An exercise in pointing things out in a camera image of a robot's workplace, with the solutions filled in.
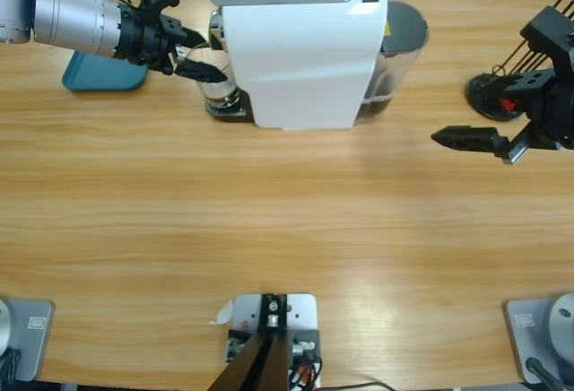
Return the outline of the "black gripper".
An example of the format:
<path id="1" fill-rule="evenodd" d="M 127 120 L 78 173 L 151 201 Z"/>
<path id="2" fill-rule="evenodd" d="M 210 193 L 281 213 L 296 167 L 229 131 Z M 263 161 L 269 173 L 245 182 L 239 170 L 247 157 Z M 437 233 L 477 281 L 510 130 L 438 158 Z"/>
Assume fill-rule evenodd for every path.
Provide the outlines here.
<path id="1" fill-rule="evenodd" d="M 125 4 L 118 4 L 120 21 L 118 43 L 114 58 L 132 65 L 145 66 L 166 75 L 174 74 L 170 55 L 177 45 L 196 48 L 207 43 L 197 31 L 184 27 L 181 21 L 160 14 L 145 20 L 142 12 Z M 185 59 L 175 69 L 175 74 L 200 83 L 222 83 L 226 74 L 213 65 Z"/>
<path id="2" fill-rule="evenodd" d="M 498 76 L 483 87 L 489 99 L 504 99 L 526 112 L 529 122 L 511 141 L 494 127 L 446 126 L 430 137 L 462 152 L 486 152 L 513 165 L 528 149 L 573 149 L 573 81 L 559 83 L 553 69 Z"/>

